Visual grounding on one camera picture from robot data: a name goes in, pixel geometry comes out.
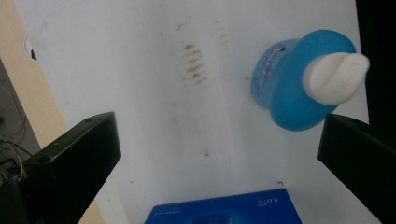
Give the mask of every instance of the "white cap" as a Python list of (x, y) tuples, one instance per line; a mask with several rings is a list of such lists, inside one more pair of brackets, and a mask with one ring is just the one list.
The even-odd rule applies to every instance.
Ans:
[(365, 78), (369, 60), (358, 53), (332, 53), (315, 59), (304, 72), (306, 94), (324, 105), (348, 101)]

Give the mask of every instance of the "black device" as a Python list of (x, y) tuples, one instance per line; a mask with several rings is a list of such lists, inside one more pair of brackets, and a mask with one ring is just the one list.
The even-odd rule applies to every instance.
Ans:
[(0, 186), (1, 223), (78, 223), (120, 156), (114, 112), (84, 119)]

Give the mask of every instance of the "wooden surface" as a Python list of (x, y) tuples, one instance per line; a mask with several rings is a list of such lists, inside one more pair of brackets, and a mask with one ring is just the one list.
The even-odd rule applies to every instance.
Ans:
[[(12, 0), (0, 1), (0, 58), (32, 125), (37, 141), (45, 147), (65, 132), (65, 125), (38, 63), (24, 53), (25, 37), (18, 11)], [(104, 223), (93, 202), (79, 223)]]

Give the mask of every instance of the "blue box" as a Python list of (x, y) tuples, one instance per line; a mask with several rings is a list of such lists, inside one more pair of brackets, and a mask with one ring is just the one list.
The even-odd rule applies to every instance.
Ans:
[(145, 224), (301, 224), (285, 189), (154, 206)]

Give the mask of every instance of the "blue bottle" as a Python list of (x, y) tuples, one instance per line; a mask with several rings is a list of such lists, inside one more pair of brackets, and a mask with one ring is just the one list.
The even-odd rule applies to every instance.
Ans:
[(318, 30), (265, 51), (252, 77), (251, 94), (271, 111), (277, 125), (303, 131), (349, 100), (368, 67), (367, 58), (356, 53), (347, 37)]

